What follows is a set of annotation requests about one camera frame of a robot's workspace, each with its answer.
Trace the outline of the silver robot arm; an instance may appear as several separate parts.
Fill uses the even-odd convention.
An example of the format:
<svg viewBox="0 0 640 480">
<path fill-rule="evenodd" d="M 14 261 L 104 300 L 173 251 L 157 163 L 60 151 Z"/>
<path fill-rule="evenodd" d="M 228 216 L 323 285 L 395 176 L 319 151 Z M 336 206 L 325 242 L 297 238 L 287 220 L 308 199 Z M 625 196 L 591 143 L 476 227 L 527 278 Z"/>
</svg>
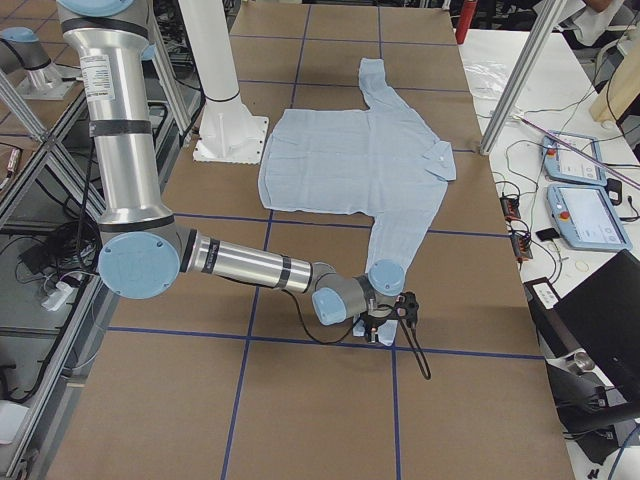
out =
<svg viewBox="0 0 640 480">
<path fill-rule="evenodd" d="M 106 199 L 98 225 L 98 272 L 116 294 L 147 299 L 187 272 L 307 293 L 326 325 L 349 321 L 367 341 L 389 321 L 403 322 L 416 302 L 392 261 L 345 278 L 325 263 L 224 242 L 177 224 L 160 193 L 142 61 L 151 46 L 146 1 L 62 1 L 65 40 L 77 51 Z"/>
</svg>

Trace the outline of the grey robot base mount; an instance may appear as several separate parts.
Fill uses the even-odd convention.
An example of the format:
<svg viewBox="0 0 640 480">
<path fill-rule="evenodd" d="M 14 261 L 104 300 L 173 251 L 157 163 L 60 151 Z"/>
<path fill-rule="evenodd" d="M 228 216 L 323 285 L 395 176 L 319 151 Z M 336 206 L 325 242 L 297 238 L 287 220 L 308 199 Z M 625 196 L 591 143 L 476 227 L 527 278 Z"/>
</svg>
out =
<svg viewBox="0 0 640 480">
<path fill-rule="evenodd" d="M 1 71 L 24 71 L 18 93 L 31 100 L 62 100 L 81 76 L 79 67 L 55 63 L 35 32 L 27 27 L 1 31 Z"/>
</svg>

